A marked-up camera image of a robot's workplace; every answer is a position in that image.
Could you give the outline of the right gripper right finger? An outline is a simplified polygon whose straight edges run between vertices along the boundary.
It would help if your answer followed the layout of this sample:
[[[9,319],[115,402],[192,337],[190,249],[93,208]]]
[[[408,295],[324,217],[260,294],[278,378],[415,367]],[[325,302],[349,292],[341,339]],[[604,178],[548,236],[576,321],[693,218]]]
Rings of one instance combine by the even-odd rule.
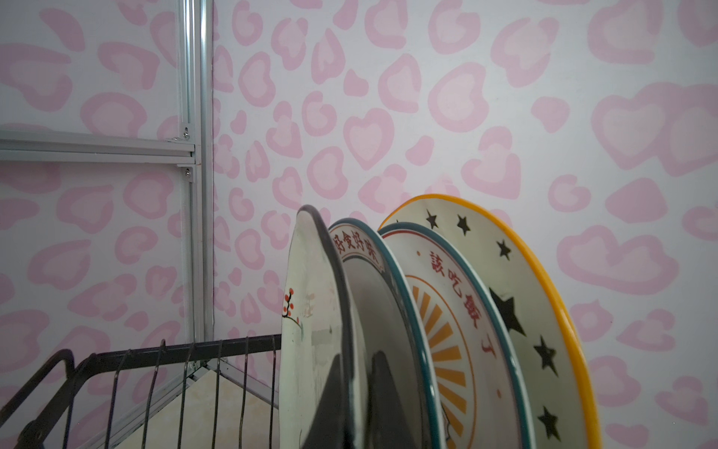
[[[396,381],[384,351],[371,359],[369,440],[371,448],[431,448],[421,378],[401,375]]]

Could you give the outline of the white plate brown rim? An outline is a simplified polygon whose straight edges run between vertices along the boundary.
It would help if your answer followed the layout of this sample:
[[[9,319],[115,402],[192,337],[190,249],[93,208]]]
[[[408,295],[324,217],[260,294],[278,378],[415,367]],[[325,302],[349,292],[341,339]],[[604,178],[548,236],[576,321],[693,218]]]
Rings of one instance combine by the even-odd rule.
[[[364,335],[323,217],[305,205],[295,217],[282,303],[280,447],[301,448],[336,355],[342,357],[348,393],[343,448],[363,448],[368,441]]]

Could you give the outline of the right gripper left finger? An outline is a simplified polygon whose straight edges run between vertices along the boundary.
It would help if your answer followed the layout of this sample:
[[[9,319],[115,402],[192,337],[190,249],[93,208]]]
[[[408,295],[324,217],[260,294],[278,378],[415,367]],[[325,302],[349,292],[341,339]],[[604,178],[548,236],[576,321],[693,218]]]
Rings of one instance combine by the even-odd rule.
[[[331,364],[325,388],[312,419],[304,449],[342,449],[345,446],[348,393],[345,391],[342,357],[336,355]]]

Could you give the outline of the white plate dark blue rim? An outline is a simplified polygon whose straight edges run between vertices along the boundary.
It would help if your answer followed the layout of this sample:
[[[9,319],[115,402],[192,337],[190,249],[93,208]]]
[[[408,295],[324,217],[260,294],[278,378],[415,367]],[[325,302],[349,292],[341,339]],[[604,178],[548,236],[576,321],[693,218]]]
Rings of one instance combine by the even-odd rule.
[[[338,220],[329,233],[359,313],[366,351],[386,355],[409,435],[419,448],[444,448],[446,431],[428,340],[398,258],[360,220]]]

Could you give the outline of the cream star cartoon plate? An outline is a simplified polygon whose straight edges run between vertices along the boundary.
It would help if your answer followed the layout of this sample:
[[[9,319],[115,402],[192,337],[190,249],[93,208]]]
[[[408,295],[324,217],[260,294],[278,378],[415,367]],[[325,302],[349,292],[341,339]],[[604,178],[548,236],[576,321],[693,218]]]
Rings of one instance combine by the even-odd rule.
[[[462,254],[490,290],[527,382],[540,448],[600,448],[598,408],[580,339],[542,264],[495,213],[455,196],[410,199],[383,226],[415,223]]]

